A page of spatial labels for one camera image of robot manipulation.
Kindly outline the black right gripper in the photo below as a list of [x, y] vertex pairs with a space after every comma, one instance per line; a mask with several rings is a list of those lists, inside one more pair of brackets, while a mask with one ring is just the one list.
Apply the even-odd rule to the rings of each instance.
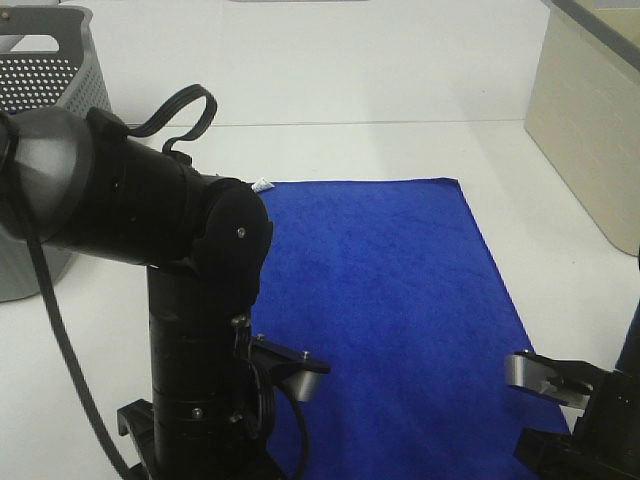
[[639, 379], [607, 374], [572, 434], [525, 428], [514, 456], [540, 479], [637, 479]]

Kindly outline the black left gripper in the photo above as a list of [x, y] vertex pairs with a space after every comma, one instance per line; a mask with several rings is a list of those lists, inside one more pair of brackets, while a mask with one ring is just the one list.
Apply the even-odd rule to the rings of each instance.
[[117, 411], [139, 462], [133, 479], [285, 479], [267, 451], [275, 426], [274, 385], [267, 369], [250, 367], [238, 407], [137, 400]]

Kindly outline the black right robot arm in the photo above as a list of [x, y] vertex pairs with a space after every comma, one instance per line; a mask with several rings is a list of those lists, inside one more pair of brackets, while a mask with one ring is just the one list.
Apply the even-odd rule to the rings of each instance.
[[514, 456], [540, 479], [639, 477], [639, 313], [611, 371], [530, 351], [505, 358], [505, 383], [578, 409], [570, 434], [521, 431]]

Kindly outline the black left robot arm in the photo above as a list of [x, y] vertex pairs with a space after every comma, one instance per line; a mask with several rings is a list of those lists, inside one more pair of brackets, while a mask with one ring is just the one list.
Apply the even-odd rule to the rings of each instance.
[[147, 270], [152, 397], [117, 413], [140, 458], [115, 458], [124, 478], [279, 479], [273, 383], [251, 346], [273, 225], [248, 184], [142, 136], [98, 108], [3, 116], [1, 224], [27, 243], [53, 317], [45, 247]]

